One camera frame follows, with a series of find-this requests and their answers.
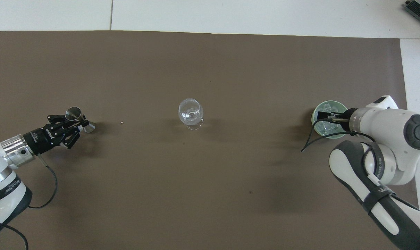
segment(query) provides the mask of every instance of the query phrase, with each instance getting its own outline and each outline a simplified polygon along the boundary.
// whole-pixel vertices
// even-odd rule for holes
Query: glass base
[[[204,119],[201,119],[197,124],[195,125],[187,125],[187,128],[189,130],[197,130],[198,128],[201,127],[201,125],[204,123]]]

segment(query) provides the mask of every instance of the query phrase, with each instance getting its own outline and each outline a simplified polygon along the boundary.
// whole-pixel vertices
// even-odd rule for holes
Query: green cup
[[[337,101],[323,101],[320,103],[312,113],[312,125],[317,120],[318,111],[323,112],[338,112],[344,113],[347,110],[346,106]],[[344,132],[343,128],[339,124],[330,122],[318,122],[315,127],[315,131],[321,136],[328,135],[331,133]],[[329,139],[338,139],[343,137],[344,134],[328,136]]]

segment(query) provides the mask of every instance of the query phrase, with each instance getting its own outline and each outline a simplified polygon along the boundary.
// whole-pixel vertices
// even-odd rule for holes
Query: metal jigger
[[[85,115],[82,114],[82,111],[80,111],[80,108],[78,107],[71,107],[65,112],[65,118],[67,120],[76,120],[78,122],[83,122],[86,120]],[[90,124],[83,127],[83,130],[85,133],[91,133],[96,128],[96,124],[94,122],[88,121]]]

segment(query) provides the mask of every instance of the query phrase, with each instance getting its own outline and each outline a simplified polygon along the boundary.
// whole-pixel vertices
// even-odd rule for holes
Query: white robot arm
[[[70,149],[82,130],[89,133],[95,129],[95,124],[86,120],[77,107],[68,109],[65,115],[50,115],[48,121],[50,123],[23,136],[0,142],[0,231],[31,202],[31,190],[14,169],[53,147],[62,145]]]
[[[415,175],[420,156],[420,115],[398,109],[385,95],[363,109],[331,114],[346,131],[370,135],[376,142],[343,141],[329,165],[383,233],[400,249],[420,249],[420,210],[386,185],[403,185]]]

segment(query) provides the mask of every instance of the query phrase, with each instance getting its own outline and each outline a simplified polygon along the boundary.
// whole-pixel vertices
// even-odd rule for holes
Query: black cable
[[[367,157],[367,154],[369,154],[370,151],[372,151],[372,153],[373,153],[373,148],[368,145],[367,150],[364,152],[363,157],[361,158],[361,164],[363,165],[364,171],[366,171],[367,174],[369,174],[369,172],[367,172],[367,169],[366,169],[366,157]],[[375,154],[373,155],[373,163],[374,163],[374,166],[377,165],[377,159],[375,157]]]
[[[12,230],[16,234],[18,234],[23,239],[23,242],[25,244],[25,250],[28,250],[28,241],[26,240],[26,237],[19,230],[13,228],[12,226],[8,226],[7,224],[3,224],[3,223],[0,223],[0,226],[1,227],[6,227],[7,229]]]
[[[41,206],[28,206],[29,208],[39,209],[39,208],[45,207],[45,206],[47,206],[53,200],[54,196],[56,195],[56,192],[57,192],[57,177],[56,177],[56,173],[48,165],[46,165],[45,168],[48,168],[51,171],[51,173],[53,174],[53,177],[54,177],[54,191],[53,191],[53,195],[51,195],[51,198],[45,204],[43,204]]]
[[[375,139],[374,139],[374,138],[372,138],[372,136],[370,136],[370,135],[367,135],[367,134],[364,134],[364,133],[359,133],[359,132],[346,132],[346,131],[344,131],[344,132],[338,132],[338,133],[331,133],[331,134],[328,134],[328,135],[324,135],[324,136],[321,136],[320,138],[316,138],[316,139],[314,139],[313,141],[309,142],[310,137],[312,136],[312,133],[313,133],[313,131],[314,131],[314,129],[315,129],[315,124],[316,124],[316,123],[318,123],[318,122],[322,122],[322,121],[329,122],[329,121],[331,121],[331,120],[332,120],[331,118],[325,118],[325,119],[319,119],[319,120],[316,120],[316,121],[313,123],[313,125],[312,125],[312,129],[310,130],[309,137],[307,138],[307,141],[306,141],[306,143],[305,143],[304,147],[301,149],[301,152],[303,152],[303,151],[304,151],[304,149],[306,149],[308,146],[310,146],[310,145],[311,145],[312,143],[314,143],[315,141],[321,140],[321,139],[323,139],[323,138],[326,138],[326,137],[329,137],[329,136],[332,136],[332,135],[339,135],[339,134],[351,134],[351,135],[356,135],[356,134],[357,134],[357,135],[362,135],[362,136],[365,136],[365,137],[369,138],[371,141],[375,142]]]

